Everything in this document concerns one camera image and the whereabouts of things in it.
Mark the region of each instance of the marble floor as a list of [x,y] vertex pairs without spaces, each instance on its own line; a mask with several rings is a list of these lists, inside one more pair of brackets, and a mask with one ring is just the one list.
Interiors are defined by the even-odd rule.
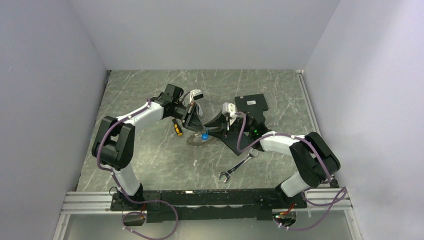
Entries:
[[[91,146],[104,116],[117,117],[158,96],[168,83],[186,92],[201,89],[197,102],[206,123],[219,113],[222,103],[234,103],[235,96],[263,93],[269,110],[266,125],[276,132],[294,135],[313,131],[298,74],[294,70],[114,70],[111,72],[97,114],[90,146],[77,191],[107,191],[115,183],[108,172],[96,166]],[[158,121],[135,137],[131,165],[145,190],[273,188],[296,171],[290,156],[260,152],[231,176],[219,180],[246,154],[237,157],[224,143],[213,140],[203,146],[186,143],[192,132],[175,134],[171,118]]]

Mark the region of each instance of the white wall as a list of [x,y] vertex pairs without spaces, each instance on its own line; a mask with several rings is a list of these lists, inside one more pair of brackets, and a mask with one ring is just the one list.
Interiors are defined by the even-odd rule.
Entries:
[[340,0],[72,0],[107,69],[303,69]]
[[0,1],[0,239],[49,240],[106,76],[68,1]]
[[424,239],[424,2],[342,0],[305,68],[365,240]]

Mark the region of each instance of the open-end wrench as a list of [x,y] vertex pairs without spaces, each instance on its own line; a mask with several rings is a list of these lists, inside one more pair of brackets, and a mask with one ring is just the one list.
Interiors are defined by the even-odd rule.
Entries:
[[234,173],[234,171],[236,171],[238,168],[240,168],[243,164],[247,163],[247,161],[249,161],[251,158],[257,157],[258,154],[259,154],[259,151],[258,150],[251,148],[249,150],[249,154],[245,158],[243,158],[243,160],[239,161],[230,170],[221,172],[221,174],[219,175],[219,180],[221,180],[222,177],[225,176],[226,179],[225,179],[224,183],[228,183],[228,181],[230,180],[231,174]]

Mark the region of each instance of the blue object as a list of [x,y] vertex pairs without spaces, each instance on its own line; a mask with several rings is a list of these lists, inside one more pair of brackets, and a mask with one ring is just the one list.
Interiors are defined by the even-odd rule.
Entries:
[[209,137],[208,132],[209,132],[209,129],[208,129],[208,130],[206,130],[206,133],[202,133],[202,134],[201,134],[201,139],[202,139],[203,141],[208,140],[208,137]]

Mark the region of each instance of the screwdriver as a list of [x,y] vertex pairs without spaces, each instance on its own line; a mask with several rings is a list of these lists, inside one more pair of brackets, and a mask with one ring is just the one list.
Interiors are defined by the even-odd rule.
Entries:
[[180,136],[180,137],[181,137],[181,136],[183,135],[183,130],[181,129],[180,125],[178,124],[177,119],[173,118],[173,119],[172,119],[172,122],[173,122],[173,127],[174,127],[174,129],[175,129],[175,133],[176,133],[178,136]]

